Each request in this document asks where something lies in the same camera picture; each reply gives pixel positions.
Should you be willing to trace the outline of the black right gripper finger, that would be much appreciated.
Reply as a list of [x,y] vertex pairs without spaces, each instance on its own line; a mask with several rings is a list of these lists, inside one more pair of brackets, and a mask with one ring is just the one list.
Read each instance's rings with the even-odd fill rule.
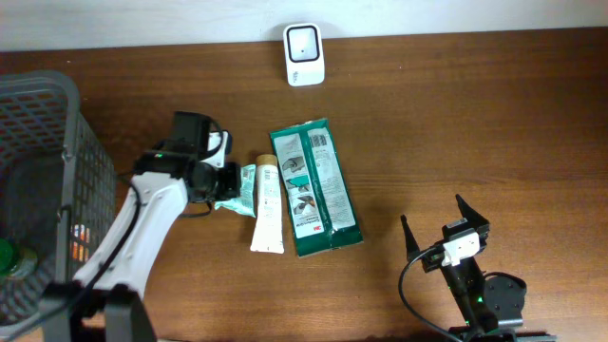
[[462,196],[456,194],[455,198],[462,217],[466,219],[473,228],[481,228],[489,225],[489,220],[474,210]]
[[405,236],[407,260],[414,260],[420,255],[419,245],[414,237],[414,234],[412,233],[412,230],[409,227],[407,217],[405,215],[402,215],[400,217],[400,220]]

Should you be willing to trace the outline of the pale green tissue packet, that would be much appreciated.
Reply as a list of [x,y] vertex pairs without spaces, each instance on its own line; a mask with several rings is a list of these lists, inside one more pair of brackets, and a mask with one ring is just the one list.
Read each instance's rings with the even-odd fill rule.
[[214,209],[225,208],[239,215],[254,218],[256,216],[254,206],[256,169],[257,167],[254,164],[243,166],[240,171],[241,186],[239,196],[234,199],[215,202]]

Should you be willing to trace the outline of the white tube with tan cap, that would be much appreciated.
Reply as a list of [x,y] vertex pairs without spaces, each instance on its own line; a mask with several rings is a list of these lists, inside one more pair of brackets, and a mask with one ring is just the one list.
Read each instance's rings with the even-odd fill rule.
[[283,254],[281,193],[275,155],[256,158],[256,194],[256,225],[250,250]]

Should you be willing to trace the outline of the green 3M wipes package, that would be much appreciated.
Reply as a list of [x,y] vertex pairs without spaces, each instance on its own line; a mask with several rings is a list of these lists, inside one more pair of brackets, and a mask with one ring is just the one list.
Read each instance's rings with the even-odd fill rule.
[[327,119],[270,133],[299,257],[364,241]]

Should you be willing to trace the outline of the green lid glass jar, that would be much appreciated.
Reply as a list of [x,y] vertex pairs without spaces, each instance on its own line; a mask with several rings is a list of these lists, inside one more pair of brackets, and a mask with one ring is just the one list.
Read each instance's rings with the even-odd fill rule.
[[37,254],[29,247],[1,239],[1,277],[21,279],[37,268]]

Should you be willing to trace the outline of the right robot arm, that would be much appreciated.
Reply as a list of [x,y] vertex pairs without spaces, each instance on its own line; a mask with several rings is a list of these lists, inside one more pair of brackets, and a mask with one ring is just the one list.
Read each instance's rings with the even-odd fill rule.
[[[475,256],[485,250],[490,222],[460,196],[455,199],[461,214],[442,227],[443,238],[422,250],[401,216],[408,263],[399,275],[398,294],[407,310],[446,341],[556,341],[547,332],[518,332],[523,326],[526,282],[502,272],[485,273]],[[439,270],[465,321],[463,327],[443,329],[418,313],[408,302],[404,280],[420,262],[425,273]]]

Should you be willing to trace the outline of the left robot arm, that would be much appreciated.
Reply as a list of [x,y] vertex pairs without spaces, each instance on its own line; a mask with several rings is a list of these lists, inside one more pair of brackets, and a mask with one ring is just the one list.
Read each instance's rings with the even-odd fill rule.
[[214,119],[178,111],[170,135],[135,161],[123,206],[96,251],[40,303],[46,341],[154,341],[143,304],[152,266],[174,222],[192,203],[238,197],[233,138]]

